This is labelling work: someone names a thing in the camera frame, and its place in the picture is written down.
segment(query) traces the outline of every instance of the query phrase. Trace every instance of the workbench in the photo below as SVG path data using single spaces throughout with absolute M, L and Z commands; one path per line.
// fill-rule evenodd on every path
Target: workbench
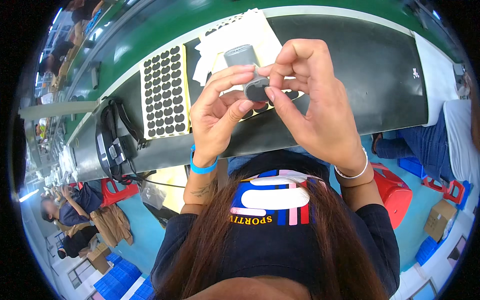
M 346 88 L 359 134 L 427 123 L 425 83 L 412 35 L 383 24 L 338 15 L 266 16 L 282 44 L 293 38 L 317 38 L 327 43 L 335 76 Z M 199 83 L 192 80 L 200 57 L 194 47 L 199 42 L 197 38 L 183 41 L 186 46 L 188 88 L 192 103 L 202 90 Z M 414 76 L 413 69 L 416 69 L 418 77 Z M 138 128 L 143 128 L 140 88 L 140 73 L 136 72 L 110 95 L 122 98 L 129 119 Z M 309 100 L 308 95 L 303 95 L 294 103 L 305 113 Z M 105 105 L 103 102 L 85 120 L 74 142 L 70 144 L 77 163 L 79 181 L 106 176 L 100 167 L 95 146 L 95 119 Z M 128 132 L 119 125 L 119 135 L 124 134 Z M 192 144 L 192 134 L 151 140 L 145 149 L 134 155 L 136 171 L 189 164 Z M 239 123 L 221 158 L 296 145 L 275 110 L 269 110 Z M 123 165 L 123 172 L 132 173 L 127 165 Z

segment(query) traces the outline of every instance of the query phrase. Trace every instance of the black cable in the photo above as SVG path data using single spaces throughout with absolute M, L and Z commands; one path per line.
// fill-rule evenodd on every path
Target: black cable
M 133 172 L 138 178 L 140 178 L 141 180 L 145 180 L 146 182 L 149 182 L 149 183 L 171 186 L 171 187 L 174 187 L 174 188 L 182 188 L 182 189 L 185 188 L 184 186 L 173 185 L 173 184 L 168 184 L 168 183 L 160 183 L 160 182 L 155 182 L 155 181 L 150 181 L 150 180 L 148 180 L 148 179 L 145 179 L 145 178 L 143 178 L 142 176 L 140 176 L 140 175 L 137 174 L 137 172 L 135 171 L 135 168 L 133 167 L 133 164 L 132 164 L 132 162 L 131 162 L 130 160 L 128 160 L 128 164 L 130 165 L 130 168 L 132 169 L 132 172 Z

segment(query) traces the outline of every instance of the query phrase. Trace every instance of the bracelet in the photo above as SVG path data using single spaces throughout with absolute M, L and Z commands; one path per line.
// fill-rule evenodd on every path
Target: bracelet
M 193 144 L 193 146 L 191 147 L 191 151 L 192 152 L 190 153 L 190 170 L 192 172 L 197 173 L 197 174 L 208 174 L 208 173 L 212 172 L 213 170 L 215 170 L 217 162 L 218 162 L 218 156 L 216 157 L 213 165 L 211 165 L 209 167 L 206 167 L 206 168 L 199 168 L 199 167 L 197 167 L 196 165 L 193 164 L 193 152 L 195 151 L 195 144 Z
M 365 151 L 365 148 L 362 147 L 362 149 L 363 149 L 363 152 L 365 153 L 365 158 L 367 160 L 367 162 L 365 163 L 365 167 L 363 168 L 363 171 L 357 176 L 349 177 L 349 176 L 346 176 L 346 175 L 342 174 L 342 172 L 340 172 L 338 170 L 338 168 L 336 166 L 334 166 L 335 171 L 337 172 L 338 175 L 340 175 L 341 177 L 346 178 L 346 179 L 354 179 L 354 178 L 360 177 L 363 173 L 365 173 L 365 170 L 367 169 L 367 166 L 368 166 L 368 155 L 367 155 L 367 151 Z

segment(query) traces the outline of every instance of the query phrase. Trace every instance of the fingernail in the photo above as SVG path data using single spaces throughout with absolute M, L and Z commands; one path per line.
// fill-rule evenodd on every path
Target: fingernail
M 265 88 L 265 93 L 267 94 L 268 98 L 270 99 L 270 101 L 273 102 L 273 100 L 275 99 L 275 93 L 272 91 L 272 88 L 267 86 Z
M 244 100 L 242 103 L 239 105 L 239 109 L 241 112 L 247 112 L 253 107 L 253 102 L 249 100 Z

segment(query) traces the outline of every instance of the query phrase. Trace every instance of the shoe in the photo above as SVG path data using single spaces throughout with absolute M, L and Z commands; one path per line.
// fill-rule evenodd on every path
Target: shoe
M 378 140 L 383 139 L 384 134 L 382 132 L 374 133 L 372 134 L 372 153 L 377 155 L 377 152 L 374 151 L 375 144 L 377 143 Z

